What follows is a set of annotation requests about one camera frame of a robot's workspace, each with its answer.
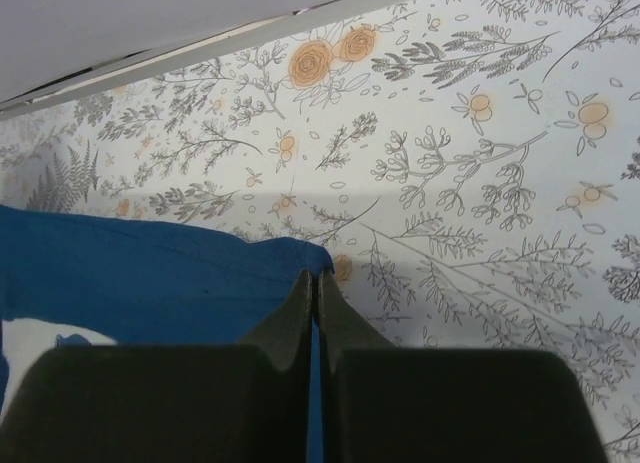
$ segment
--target wallpaper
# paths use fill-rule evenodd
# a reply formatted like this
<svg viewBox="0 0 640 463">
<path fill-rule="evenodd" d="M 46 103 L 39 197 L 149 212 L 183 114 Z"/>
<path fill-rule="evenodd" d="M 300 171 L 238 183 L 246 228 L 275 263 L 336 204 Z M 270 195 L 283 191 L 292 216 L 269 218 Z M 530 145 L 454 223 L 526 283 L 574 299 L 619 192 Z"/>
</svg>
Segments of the wallpaper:
<svg viewBox="0 0 640 463">
<path fill-rule="evenodd" d="M 640 461 L 638 25 L 640 0 L 395 4 L 1 123 L 2 200 L 323 245 L 398 345 L 559 355 Z M 3 324 L 10 360 L 57 344 Z"/>
</svg>

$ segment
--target orange rose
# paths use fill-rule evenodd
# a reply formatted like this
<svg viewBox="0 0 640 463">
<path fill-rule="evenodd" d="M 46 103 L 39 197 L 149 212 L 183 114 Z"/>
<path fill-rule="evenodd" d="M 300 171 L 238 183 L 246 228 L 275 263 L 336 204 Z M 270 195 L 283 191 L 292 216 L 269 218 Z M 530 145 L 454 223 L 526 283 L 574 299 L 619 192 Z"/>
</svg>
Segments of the orange rose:
<svg viewBox="0 0 640 463">
<path fill-rule="evenodd" d="M 360 61 L 373 51 L 376 34 L 368 28 L 351 30 L 333 48 L 333 54 L 343 61 Z"/>
<path fill-rule="evenodd" d="M 331 47 L 324 40 L 305 43 L 291 57 L 289 76 L 298 87 L 313 86 L 329 72 Z"/>
</svg>

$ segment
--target blue cloth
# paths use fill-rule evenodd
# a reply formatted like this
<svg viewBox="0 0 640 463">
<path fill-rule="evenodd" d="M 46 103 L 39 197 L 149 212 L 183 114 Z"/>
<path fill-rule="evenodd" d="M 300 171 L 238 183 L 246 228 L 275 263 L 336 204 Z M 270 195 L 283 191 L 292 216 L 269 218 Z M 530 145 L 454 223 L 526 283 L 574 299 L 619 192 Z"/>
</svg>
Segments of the blue cloth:
<svg viewBox="0 0 640 463">
<path fill-rule="evenodd" d="M 123 344 L 234 342 L 282 303 L 302 269 L 332 266 L 324 248 L 291 238 L 249 244 L 171 223 L 3 206 L 0 242 L 3 320 L 74 325 Z M 2 358 L 2 395 L 8 371 Z M 309 448 L 321 461 L 317 378 Z"/>
</svg>

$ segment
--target orange flower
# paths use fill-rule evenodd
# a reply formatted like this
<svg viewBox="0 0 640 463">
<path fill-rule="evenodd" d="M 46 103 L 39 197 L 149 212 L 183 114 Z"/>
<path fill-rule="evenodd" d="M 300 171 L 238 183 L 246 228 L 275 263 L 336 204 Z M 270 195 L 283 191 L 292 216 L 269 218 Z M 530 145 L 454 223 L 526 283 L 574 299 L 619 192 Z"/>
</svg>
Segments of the orange flower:
<svg viewBox="0 0 640 463">
<path fill-rule="evenodd" d="M 116 215 L 117 216 L 127 216 L 127 213 L 129 213 L 129 200 L 124 199 L 121 200 L 120 203 L 118 204 L 118 208 L 116 209 Z"/>
<path fill-rule="evenodd" d="M 329 73 L 331 47 L 324 40 L 305 43 L 291 57 L 289 76 L 298 87 L 313 86 Z"/>
<path fill-rule="evenodd" d="M 353 272 L 353 262 L 347 255 L 338 255 L 333 259 L 333 266 L 336 271 L 336 280 L 338 283 L 349 281 L 349 277 Z"/>
<path fill-rule="evenodd" d="M 590 140 L 600 140 L 607 134 L 607 125 L 603 120 L 609 114 L 604 103 L 589 103 L 580 108 L 578 119 L 584 126 L 582 133 Z"/>
<path fill-rule="evenodd" d="M 373 51 L 376 34 L 369 28 L 351 30 L 333 48 L 333 54 L 342 61 L 360 61 Z"/>
<path fill-rule="evenodd" d="M 296 144 L 296 140 L 293 136 L 285 136 L 280 141 L 280 159 L 285 163 L 291 161 L 293 158 L 293 147 Z"/>
<path fill-rule="evenodd" d="M 472 117 L 477 121 L 484 123 L 489 121 L 493 116 L 493 111 L 490 108 L 491 100 L 487 95 L 476 95 L 471 98 L 469 102 L 469 108 L 471 109 Z"/>
</svg>

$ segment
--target branch illustration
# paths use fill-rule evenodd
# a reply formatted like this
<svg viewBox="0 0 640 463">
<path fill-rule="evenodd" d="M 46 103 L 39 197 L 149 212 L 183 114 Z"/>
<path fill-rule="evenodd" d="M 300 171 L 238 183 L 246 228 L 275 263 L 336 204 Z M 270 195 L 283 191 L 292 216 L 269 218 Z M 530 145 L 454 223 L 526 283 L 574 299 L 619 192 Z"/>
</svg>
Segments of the branch illustration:
<svg viewBox="0 0 640 463">
<path fill-rule="evenodd" d="M 617 443 L 621 443 L 625 440 L 630 440 L 633 438 L 638 438 L 640 436 L 640 421 L 638 423 L 636 423 L 635 425 L 633 425 L 631 428 L 629 428 L 629 431 L 627 431 L 624 435 L 622 435 L 620 438 L 616 438 L 615 440 L 609 441 L 608 443 L 605 443 L 605 448 L 607 447 L 611 447 L 614 446 Z"/>
<path fill-rule="evenodd" d="M 134 188 L 135 186 L 126 177 L 120 176 L 117 183 L 113 183 L 111 180 L 104 180 L 100 185 L 100 194 L 109 198 L 118 198 L 121 193 Z"/>
<path fill-rule="evenodd" d="M 87 120 L 91 126 L 95 127 L 105 116 L 111 113 L 113 107 L 113 97 L 107 93 L 85 96 L 76 100 L 73 108 L 73 117 L 78 125 Z"/>
<path fill-rule="evenodd" d="M 633 235 L 625 235 L 612 245 L 623 259 L 630 260 L 632 267 L 611 266 L 602 278 L 609 284 L 609 293 L 624 303 L 640 301 L 640 242 Z"/>
<path fill-rule="evenodd" d="M 330 226 L 328 230 L 318 230 L 312 228 L 305 228 L 304 226 L 297 226 L 291 215 L 287 216 L 282 222 L 282 228 L 288 231 L 289 236 L 293 238 L 299 238 L 306 241 L 317 240 L 321 246 L 326 246 L 329 243 L 337 243 L 339 241 L 338 232 L 350 225 L 354 221 L 357 221 L 362 216 L 366 215 L 371 209 L 376 206 L 380 199 L 378 198 L 373 202 L 369 208 L 364 210 L 357 216 L 351 216 L 346 211 L 338 215 L 328 213 L 324 208 L 320 208 L 317 205 L 311 207 L 313 212 L 313 219 L 319 221 L 322 225 Z"/>
<path fill-rule="evenodd" d="M 505 21 L 509 22 L 510 18 L 514 20 L 526 20 L 527 6 L 522 0 L 480 0 L 482 6 L 487 9 L 489 14 L 497 10 L 498 15 L 504 16 Z"/>
<path fill-rule="evenodd" d="M 544 75 L 542 81 L 545 81 L 553 69 L 564 60 L 574 50 L 593 51 L 600 48 L 603 43 L 613 43 L 618 40 L 627 40 L 629 43 L 636 44 L 640 41 L 640 30 L 633 28 L 632 25 L 626 25 L 623 28 L 612 31 L 609 27 L 620 19 L 635 16 L 640 11 L 640 4 L 632 5 L 633 0 L 607 0 L 611 1 L 609 11 L 602 13 L 600 7 L 596 7 L 596 13 L 589 19 L 598 23 L 595 29 L 587 36 L 578 41 L 575 45 L 565 51 L 556 62 L 551 65 Z"/>
<path fill-rule="evenodd" d="M 471 267 L 472 264 L 457 266 L 445 263 L 412 247 L 405 243 L 403 239 L 386 235 L 364 223 L 360 224 L 372 231 L 377 238 L 386 238 L 423 257 L 428 263 L 427 269 L 431 275 L 434 274 L 432 268 L 437 268 L 438 276 L 444 282 L 444 286 L 441 284 L 439 288 L 444 287 L 447 290 L 451 290 L 444 295 L 448 298 L 447 302 L 458 303 L 460 300 L 474 302 L 476 308 L 474 309 L 474 305 L 470 305 L 469 313 L 473 314 L 475 311 L 475 316 L 483 319 L 484 323 L 486 323 L 486 325 L 483 323 L 483 328 L 488 342 L 495 341 L 498 345 L 535 345 L 560 355 L 576 373 L 581 388 L 591 403 L 601 403 L 606 407 L 608 396 L 603 393 L 603 389 L 615 391 L 620 381 L 630 377 L 629 370 L 633 367 L 633 363 L 628 360 L 628 357 L 624 356 L 624 353 L 626 351 L 635 357 L 640 352 L 640 338 L 638 337 L 640 329 L 636 328 L 632 331 L 628 323 L 622 322 L 622 317 L 609 326 L 605 325 L 601 314 L 598 314 L 590 324 L 585 323 L 583 320 L 580 320 L 578 324 L 567 323 L 555 316 L 553 312 L 537 306 L 535 303 L 527 302 L 517 292 L 514 294 L 505 291 L 494 283 L 470 274 L 467 268 Z M 558 246 L 556 238 L 554 240 L 555 243 L 553 245 L 556 246 L 552 247 L 549 244 L 550 248 L 553 249 L 548 255 L 545 254 L 549 250 L 545 249 L 544 238 L 537 243 L 537 249 L 535 247 L 536 243 L 532 243 L 530 246 L 525 241 L 523 244 L 524 249 L 518 256 L 513 256 L 513 259 L 521 258 L 520 261 L 524 261 L 527 258 L 532 258 L 535 261 L 535 255 L 538 254 L 540 255 L 539 258 L 548 258 L 550 256 L 553 259 L 554 252 L 558 254 L 563 251 L 571 253 L 578 250 L 583 250 L 585 253 L 589 252 L 585 246 L 574 246 L 573 241 L 566 246 Z M 499 259 L 501 256 L 501 254 L 496 255 L 490 260 Z M 510 258 L 507 257 L 503 260 L 504 264 L 508 259 Z M 472 287 L 479 286 L 481 290 L 471 292 L 457 286 L 447 274 L 456 275 L 461 281 L 468 283 Z M 493 304 L 487 303 L 486 298 L 492 294 L 498 295 L 501 299 Z M 489 317 L 487 313 L 488 308 L 495 307 L 500 308 L 501 314 L 504 316 L 501 326 L 496 323 L 495 319 Z M 520 343 L 517 338 L 523 330 L 527 330 L 525 332 L 526 336 L 524 341 Z"/>
<path fill-rule="evenodd" d="M 219 194 L 217 185 L 210 181 L 191 183 L 185 191 L 171 188 L 164 194 L 157 193 L 149 198 L 149 206 L 160 216 L 175 210 L 172 214 L 182 223 L 188 223 L 196 216 L 208 220 L 229 210 L 234 204 L 235 193 Z"/>
<path fill-rule="evenodd" d="M 631 154 L 631 163 L 627 164 L 627 170 L 620 176 L 622 180 L 640 180 L 640 152 L 634 151 Z"/>
<path fill-rule="evenodd" d="M 170 118 L 164 125 L 165 130 L 172 132 L 194 111 L 204 108 L 209 94 L 216 85 L 229 79 L 222 74 L 219 58 L 156 76 L 156 85 L 151 90 L 156 98 L 160 98 L 167 91 L 173 93 L 169 105 Z"/>
<path fill-rule="evenodd" d="M 382 309 L 391 307 L 391 311 L 400 311 L 401 304 L 407 306 L 416 301 L 416 293 L 411 288 L 410 280 L 405 276 L 396 274 L 395 264 L 388 260 L 387 255 L 378 249 L 378 240 L 373 238 L 371 250 L 360 253 L 360 256 L 369 255 L 369 263 L 362 265 L 368 269 L 367 281 L 371 281 L 374 288 L 378 288 L 378 301 L 382 301 Z"/>
<path fill-rule="evenodd" d="M 160 168 L 163 177 L 167 177 L 175 165 L 179 164 L 180 173 L 186 175 L 189 166 L 195 160 L 204 161 L 203 173 L 207 175 L 215 164 L 224 156 L 234 153 L 238 146 L 245 146 L 262 155 L 262 151 L 251 143 L 236 140 L 226 136 L 227 128 L 218 124 L 217 120 L 205 121 L 199 138 L 193 138 L 188 131 L 179 131 L 178 139 L 181 143 L 177 150 L 162 149 L 151 154 L 151 165 L 143 163 L 135 174 L 135 182 L 142 186 L 156 168 Z"/>
<path fill-rule="evenodd" d="M 17 168 L 25 161 L 42 159 L 40 154 L 44 150 L 51 150 L 58 147 L 65 135 L 72 135 L 76 130 L 75 124 L 66 124 L 61 127 L 53 127 L 47 133 L 37 133 L 37 141 L 32 147 L 27 145 L 10 143 L 0 146 L 0 169 Z"/>
<path fill-rule="evenodd" d="M 433 261 L 422 261 L 424 267 L 418 268 L 418 271 L 426 273 L 426 277 L 418 284 L 420 288 L 426 286 L 428 288 L 425 299 L 427 302 L 433 301 L 438 308 L 438 313 L 444 311 L 444 321 L 447 323 L 449 318 L 451 321 L 458 323 L 462 326 L 462 316 L 466 315 L 466 312 L 458 308 L 458 303 L 455 301 L 458 292 L 455 291 L 455 285 L 451 283 L 440 269 L 433 263 Z"/>
<path fill-rule="evenodd" d="M 440 255 L 440 258 L 449 253 L 455 259 L 482 253 L 480 247 L 487 242 L 482 233 L 476 233 L 472 229 L 464 230 L 462 227 L 454 230 L 453 227 L 446 228 L 440 226 L 441 224 L 442 218 L 437 213 L 431 216 L 431 213 L 427 212 L 425 216 L 421 212 L 419 215 L 413 215 L 411 220 L 407 218 L 406 230 L 394 238 L 426 238 L 431 253 Z"/>
<path fill-rule="evenodd" d="M 99 140 L 115 141 L 121 136 L 133 138 L 141 136 L 152 121 L 161 121 L 161 109 L 156 105 L 143 105 L 139 110 L 127 108 L 120 117 L 120 123 L 109 121 L 98 133 Z"/>
<path fill-rule="evenodd" d="M 384 73 L 390 81 L 409 78 L 420 66 L 433 66 L 432 84 L 442 83 L 438 88 L 447 88 L 465 80 L 476 72 L 495 78 L 513 70 L 521 71 L 551 53 L 547 39 L 555 35 L 527 41 L 510 41 L 510 29 L 498 25 L 487 25 L 482 31 L 460 31 L 451 35 L 451 41 L 442 48 L 432 42 L 413 42 L 402 50 L 402 56 L 385 53 L 384 58 L 372 58 L 373 71 Z M 460 51 L 465 56 L 451 56 Z"/>
<path fill-rule="evenodd" d="M 402 188 L 400 201 L 404 203 L 403 208 L 406 209 L 413 204 L 414 200 L 418 199 L 418 207 L 423 208 L 426 204 L 426 185 L 448 167 L 455 166 L 458 171 L 463 172 L 453 178 L 457 186 L 442 190 L 439 193 L 440 199 L 436 205 L 443 206 L 444 211 L 457 208 L 458 216 L 462 216 L 466 211 L 464 200 L 460 194 L 464 184 L 483 165 L 521 151 L 522 155 L 517 162 L 502 166 L 496 174 L 498 177 L 506 177 L 507 180 L 501 185 L 485 185 L 483 187 L 485 190 L 485 204 L 473 207 L 472 211 L 476 218 L 486 216 L 485 223 L 491 224 L 495 218 L 501 215 L 500 210 L 496 208 L 498 204 L 501 204 L 503 205 L 502 209 L 509 214 L 501 222 L 500 228 L 510 231 L 515 223 L 519 223 L 520 227 L 524 228 L 533 221 L 524 211 L 529 210 L 530 202 L 535 198 L 535 193 L 523 187 L 523 163 L 529 154 L 529 146 L 541 140 L 547 134 L 544 131 L 518 145 L 494 143 L 491 140 L 481 139 L 480 150 L 476 150 L 472 154 L 458 154 L 449 160 L 443 155 L 442 150 L 449 145 L 451 137 L 444 128 L 440 130 L 439 137 L 436 137 L 433 128 L 427 126 L 426 136 L 424 138 L 416 138 L 415 141 L 415 145 L 424 152 L 423 156 L 416 161 L 420 170 L 424 170 L 419 171 L 413 169 L 412 167 L 415 164 L 409 161 L 409 153 L 406 148 L 407 133 L 400 135 L 398 132 L 393 131 L 390 143 L 385 144 L 385 152 L 389 155 L 389 158 L 386 162 L 377 160 L 376 168 L 371 170 L 371 174 L 378 181 L 385 179 L 400 183 L 405 183 L 409 177 L 422 178 L 422 182 L 419 185 L 411 184 Z"/>
<path fill-rule="evenodd" d="M 558 314 L 568 308 L 568 298 L 579 298 L 581 294 L 567 282 L 572 271 L 584 278 L 595 274 L 590 261 L 581 261 L 585 254 L 592 253 L 586 243 L 575 245 L 575 235 L 567 245 L 560 245 L 561 233 L 552 241 L 540 235 L 535 242 L 525 237 L 522 249 L 506 248 L 493 253 L 485 261 L 452 265 L 453 268 L 478 267 L 492 276 L 502 275 L 512 280 L 520 296 L 529 297 L 535 304 Z"/>
<path fill-rule="evenodd" d="M 351 123 L 353 130 L 350 133 L 347 134 L 346 126 L 343 125 L 340 127 L 336 135 L 327 145 L 329 153 L 322 157 L 322 161 L 318 166 L 316 166 L 316 170 L 320 168 L 323 170 L 328 168 L 342 168 L 348 161 L 350 161 L 349 153 L 342 153 L 343 150 L 347 149 L 348 143 L 355 143 L 361 138 L 373 135 L 376 131 L 377 123 L 378 118 L 376 117 L 376 114 L 369 112 L 367 114 L 363 113 L 353 120 Z"/>
<path fill-rule="evenodd" d="M 264 50 L 262 47 L 256 47 L 241 51 L 236 56 L 236 60 L 239 62 L 238 69 L 250 65 L 261 71 L 262 76 L 259 78 L 250 78 L 246 73 L 239 75 L 236 81 L 238 88 L 235 92 L 240 93 L 247 86 L 252 86 L 263 92 L 267 103 L 257 101 L 254 105 L 251 97 L 245 99 L 241 99 L 239 96 L 236 97 L 234 106 L 231 107 L 231 109 L 236 112 L 236 115 L 229 115 L 229 123 L 233 129 L 237 126 L 247 126 L 253 118 L 265 113 L 275 113 L 281 119 L 285 119 L 285 116 L 276 106 L 280 82 L 271 81 L 271 74 L 267 71 L 267 67 L 272 63 L 276 65 L 282 63 L 282 60 L 287 56 L 285 50 L 288 46 L 286 43 L 281 45 L 278 40 L 274 43 L 271 51 Z"/>
<path fill-rule="evenodd" d="M 278 238 L 280 235 L 276 233 L 275 229 L 270 223 L 261 223 L 258 227 L 258 236 L 251 234 L 247 230 L 243 230 L 239 226 L 236 226 L 231 230 L 231 233 L 236 235 L 238 238 L 242 238 L 244 241 L 248 242 L 256 242 L 268 240 L 271 238 Z"/>
</svg>

